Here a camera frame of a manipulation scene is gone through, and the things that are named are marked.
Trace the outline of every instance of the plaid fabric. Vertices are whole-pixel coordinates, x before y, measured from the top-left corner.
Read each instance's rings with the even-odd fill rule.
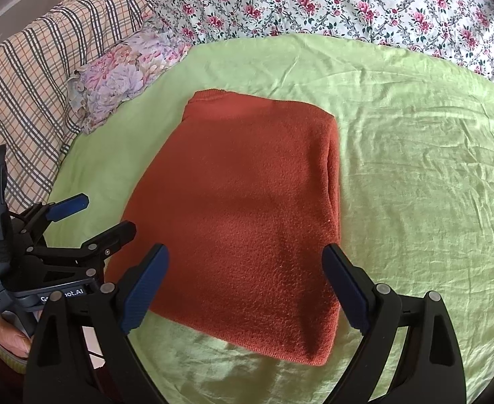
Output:
[[[68,101],[74,70],[138,31],[153,0],[65,0],[0,44],[0,144],[12,210],[46,200],[83,117]]]

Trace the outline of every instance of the white floral bedding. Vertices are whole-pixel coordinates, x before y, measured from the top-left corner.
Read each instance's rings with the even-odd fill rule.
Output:
[[[140,94],[190,46],[233,37],[318,33],[403,47],[452,61],[494,82],[492,0],[155,0],[145,28],[71,83],[84,131]]]

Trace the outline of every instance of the wrinkled green fabric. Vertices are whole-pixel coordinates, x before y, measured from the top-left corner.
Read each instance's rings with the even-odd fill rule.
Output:
[[[342,248],[398,293],[442,294],[475,398],[494,375],[494,84],[451,63],[318,35],[194,47],[77,139],[50,198],[84,192],[90,206],[52,226],[50,243],[79,246],[118,222],[187,101],[207,88],[309,102],[336,117]],[[323,402],[361,338],[344,315],[337,334],[324,367],[263,357],[153,313],[130,341],[171,404],[306,404]],[[398,356],[395,346],[376,394]]]

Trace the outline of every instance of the folded sweater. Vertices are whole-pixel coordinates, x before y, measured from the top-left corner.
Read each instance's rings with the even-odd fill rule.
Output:
[[[321,267],[338,242],[337,124],[316,106],[207,90],[147,168],[123,218],[135,239],[106,279],[155,243],[170,251],[151,310],[271,357],[326,362],[339,304]]]

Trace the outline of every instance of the human hand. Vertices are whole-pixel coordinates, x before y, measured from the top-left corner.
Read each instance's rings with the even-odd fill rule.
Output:
[[[0,345],[4,349],[16,357],[28,358],[31,344],[31,339],[0,315]]]

